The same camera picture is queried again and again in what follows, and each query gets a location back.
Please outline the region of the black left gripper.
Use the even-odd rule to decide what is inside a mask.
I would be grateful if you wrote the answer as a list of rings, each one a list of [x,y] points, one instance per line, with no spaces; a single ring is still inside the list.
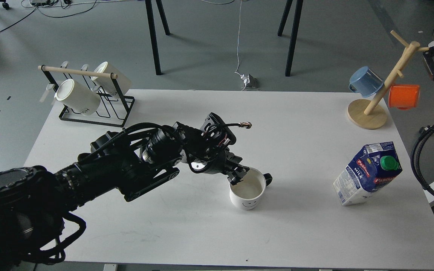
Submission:
[[[240,164],[242,157],[230,151],[229,145],[236,143],[236,136],[216,113],[209,113],[199,129],[181,125],[181,138],[185,151],[183,161],[196,173],[226,174],[234,186],[250,170]]]

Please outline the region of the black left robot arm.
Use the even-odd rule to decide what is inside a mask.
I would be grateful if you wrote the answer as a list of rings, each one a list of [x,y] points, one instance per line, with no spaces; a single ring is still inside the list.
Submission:
[[[229,150],[236,142],[230,128],[209,113],[201,128],[142,122],[122,132],[106,132],[91,143],[90,153],[52,173],[41,165],[0,172],[0,271],[22,261],[52,265],[65,260],[65,249],[86,230],[73,214],[98,196],[117,189],[127,202],[179,174],[186,163],[196,174],[224,174],[231,185],[249,168]]]

